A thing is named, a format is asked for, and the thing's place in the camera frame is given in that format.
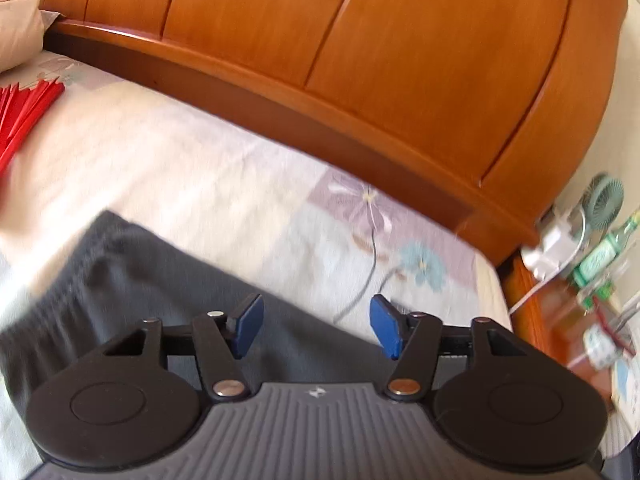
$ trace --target bed sheet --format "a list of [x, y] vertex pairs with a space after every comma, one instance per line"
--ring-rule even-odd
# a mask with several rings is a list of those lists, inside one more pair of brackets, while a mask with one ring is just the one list
[[[0, 180], [0, 330], [22, 316], [105, 208], [361, 338], [369, 298], [511, 328], [494, 268], [429, 219], [311, 156], [50, 52], [0, 86], [66, 91]], [[37, 455], [0, 387], [0, 476]]]

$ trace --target white cable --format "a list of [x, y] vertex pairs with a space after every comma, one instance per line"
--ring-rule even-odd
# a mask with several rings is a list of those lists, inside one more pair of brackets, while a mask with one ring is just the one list
[[580, 251], [580, 248], [582, 247], [582, 242], [584, 241], [584, 235], [587, 232], [587, 217], [584, 215], [584, 209], [582, 209], [582, 206], [578, 206], [578, 208], [580, 210], [580, 215], [582, 216], [582, 234], [580, 235], [580, 241], [578, 242], [578, 246], [575, 248], [574, 253], [571, 256], [569, 256], [561, 266], [559, 266], [556, 270], [554, 270], [554, 272], [552, 272], [548, 278], [545, 278], [543, 281], [537, 283], [536, 286], [534, 286], [527, 294], [525, 294], [524, 297], [518, 303], [513, 305], [509, 309], [509, 316], [513, 316], [513, 313], [516, 312], [516, 310], [518, 310], [525, 303], [527, 303], [529, 298], [531, 298], [535, 293], [537, 293], [537, 291], [539, 291], [548, 282], [550, 282], [558, 274], [560, 274], [564, 270], [564, 268], [567, 265], [569, 265], [571, 261], [575, 258], [575, 255], [578, 254], [578, 251]]

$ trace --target white logo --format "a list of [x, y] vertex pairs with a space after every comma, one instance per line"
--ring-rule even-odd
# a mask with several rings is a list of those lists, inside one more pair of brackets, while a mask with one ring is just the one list
[[319, 399], [323, 395], [326, 395], [326, 390], [322, 386], [316, 386], [313, 390], [307, 392], [310, 396]]

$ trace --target wooden bed frame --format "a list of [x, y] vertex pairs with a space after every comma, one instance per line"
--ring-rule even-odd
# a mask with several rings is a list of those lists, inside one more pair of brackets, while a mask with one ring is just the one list
[[494, 264], [604, 113], [626, 0], [41, 0], [45, 48], [318, 156]]

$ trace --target beige pillow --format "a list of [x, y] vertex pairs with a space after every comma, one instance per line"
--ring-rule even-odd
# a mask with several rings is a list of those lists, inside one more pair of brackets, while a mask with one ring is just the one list
[[42, 50], [40, 0], [0, 0], [0, 72]]

